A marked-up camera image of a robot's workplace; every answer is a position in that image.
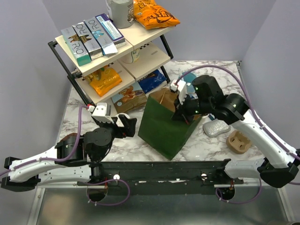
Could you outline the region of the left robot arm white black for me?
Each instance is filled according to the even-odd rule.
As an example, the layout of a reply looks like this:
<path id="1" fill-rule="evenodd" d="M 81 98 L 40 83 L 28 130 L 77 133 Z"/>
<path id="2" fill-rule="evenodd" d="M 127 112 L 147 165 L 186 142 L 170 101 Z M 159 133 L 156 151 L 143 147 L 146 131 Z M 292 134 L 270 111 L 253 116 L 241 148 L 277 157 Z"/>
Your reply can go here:
<path id="1" fill-rule="evenodd" d="M 136 118 L 125 114 L 115 117 L 96 116 L 98 128 L 84 135 L 68 136 L 49 150 L 27 159 L 7 157 L 6 177 L 0 187 L 13 192 L 34 190 L 35 187 L 56 182 L 91 182 L 99 185 L 104 174 L 100 163 L 110 152 L 114 139 L 133 137 Z"/>

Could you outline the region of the white plastic lid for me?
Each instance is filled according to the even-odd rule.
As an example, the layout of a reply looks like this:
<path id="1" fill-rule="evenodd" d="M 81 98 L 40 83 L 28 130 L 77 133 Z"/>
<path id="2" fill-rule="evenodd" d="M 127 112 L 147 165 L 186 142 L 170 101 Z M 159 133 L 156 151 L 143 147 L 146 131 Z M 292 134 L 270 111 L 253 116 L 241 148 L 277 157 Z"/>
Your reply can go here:
<path id="1" fill-rule="evenodd" d="M 116 115 L 116 117 L 117 117 L 117 122 L 116 122 L 117 126 L 118 127 L 124 127 L 124 124 L 123 124 L 123 122 L 120 119 L 120 116 L 123 117 L 123 118 L 127 118 L 127 119 L 130 119 L 130 116 L 128 114 L 126 114 L 126 113 L 118 113 Z"/>

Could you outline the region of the brown cardboard cup carrier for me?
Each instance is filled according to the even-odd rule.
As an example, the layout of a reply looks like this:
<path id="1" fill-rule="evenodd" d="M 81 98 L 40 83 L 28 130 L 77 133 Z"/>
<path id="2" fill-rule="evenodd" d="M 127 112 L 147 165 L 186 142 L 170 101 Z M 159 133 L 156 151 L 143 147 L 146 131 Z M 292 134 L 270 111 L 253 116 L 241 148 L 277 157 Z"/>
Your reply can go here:
<path id="1" fill-rule="evenodd" d="M 227 147 L 236 154 L 244 154 L 249 150 L 252 142 L 240 131 L 234 130 L 226 140 Z"/>

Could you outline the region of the green paper bag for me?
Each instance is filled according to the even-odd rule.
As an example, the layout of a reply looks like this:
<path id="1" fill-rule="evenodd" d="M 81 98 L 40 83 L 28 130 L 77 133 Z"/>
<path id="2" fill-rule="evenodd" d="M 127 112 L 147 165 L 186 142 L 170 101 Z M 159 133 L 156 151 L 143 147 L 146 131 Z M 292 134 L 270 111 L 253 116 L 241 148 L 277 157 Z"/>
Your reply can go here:
<path id="1" fill-rule="evenodd" d="M 168 160 L 182 149 L 202 118 L 197 115 L 188 123 L 172 120 L 176 97 L 168 88 L 149 94 L 138 131 L 140 138 Z"/>

